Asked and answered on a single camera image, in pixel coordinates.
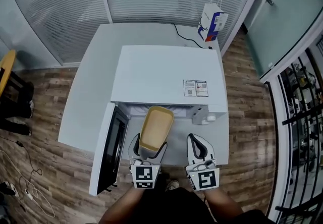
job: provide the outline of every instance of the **person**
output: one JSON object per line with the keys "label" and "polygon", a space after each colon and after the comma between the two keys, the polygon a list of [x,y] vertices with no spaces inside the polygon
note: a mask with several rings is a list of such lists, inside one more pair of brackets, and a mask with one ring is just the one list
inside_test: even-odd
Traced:
{"label": "person", "polygon": [[[132,186],[102,216],[106,223],[215,223],[206,204],[195,194],[179,188],[171,181],[166,190],[137,189]],[[260,210],[243,212],[242,208],[221,188],[203,191],[218,223],[273,223]]]}
{"label": "person", "polygon": [[0,98],[0,129],[18,133],[22,135],[31,136],[31,130],[26,124],[13,123],[6,120],[10,117],[31,118],[34,109],[34,101],[26,101],[25,99],[18,99],[14,102],[6,96],[2,95]]}

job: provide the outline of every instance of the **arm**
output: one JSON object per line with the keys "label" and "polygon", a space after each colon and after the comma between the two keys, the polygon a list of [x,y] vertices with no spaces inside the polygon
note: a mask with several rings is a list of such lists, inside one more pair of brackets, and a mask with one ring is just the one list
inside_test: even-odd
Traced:
{"label": "arm", "polygon": [[125,222],[140,202],[144,191],[145,189],[136,189],[132,186],[104,213],[99,224]]}
{"label": "arm", "polygon": [[204,195],[218,222],[227,222],[243,213],[242,208],[221,188],[205,190]]}

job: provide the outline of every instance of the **white table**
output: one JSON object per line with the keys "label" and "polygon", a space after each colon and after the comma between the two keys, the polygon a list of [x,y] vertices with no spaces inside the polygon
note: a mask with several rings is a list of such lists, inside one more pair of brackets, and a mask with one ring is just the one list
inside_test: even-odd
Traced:
{"label": "white table", "polygon": [[[201,46],[211,46],[221,60],[217,41],[206,45],[194,27],[177,26],[179,33],[194,39]],[[174,25],[155,23],[118,23],[100,25],[94,35],[73,81],[65,106],[59,142],[95,152],[96,142],[107,103],[110,101],[114,73],[123,45],[172,45],[197,47],[192,41],[177,35]],[[218,164],[228,163],[229,116],[217,123],[221,129],[224,147],[214,148],[221,154]],[[128,132],[137,132],[128,127]]]}

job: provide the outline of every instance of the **label sticker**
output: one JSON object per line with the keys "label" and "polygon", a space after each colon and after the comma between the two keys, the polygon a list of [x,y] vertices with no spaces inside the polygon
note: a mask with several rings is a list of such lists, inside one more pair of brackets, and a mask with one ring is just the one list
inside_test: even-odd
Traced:
{"label": "label sticker", "polygon": [[197,97],[208,97],[206,81],[195,81],[195,86]]}
{"label": "label sticker", "polygon": [[184,80],[184,96],[196,97],[195,81]]}

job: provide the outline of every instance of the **wooden floor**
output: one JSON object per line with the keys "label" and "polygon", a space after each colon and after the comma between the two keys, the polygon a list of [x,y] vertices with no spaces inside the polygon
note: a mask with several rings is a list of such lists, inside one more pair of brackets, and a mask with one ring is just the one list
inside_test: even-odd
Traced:
{"label": "wooden floor", "polygon": [[[243,34],[238,34],[223,58],[230,121],[229,164],[221,166],[220,182],[244,210],[267,211],[275,175],[276,138],[273,109],[268,89],[258,80],[246,50]],[[127,162],[123,162],[118,187],[94,197],[88,194],[93,153],[59,143],[58,134],[64,106],[77,69],[50,69],[18,73],[35,86],[35,109],[26,122],[33,134],[24,137],[0,130],[0,136],[19,140],[28,149],[35,167],[43,175],[32,175],[32,183],[52,204],[55,218],[47,217],[26,196],[19,200],[6,196],[10,213],[18,223],[96,223],[131,185]],[[5,151],[25,176],[31,167],[26,151],[15,143],[0,139]],[[22,195],[26,185],[0,151],[0,181],[13,183]],[[171,178],[189,188],[182,167],[163,167]],[[46,208],[45,201],[36,199]]]}

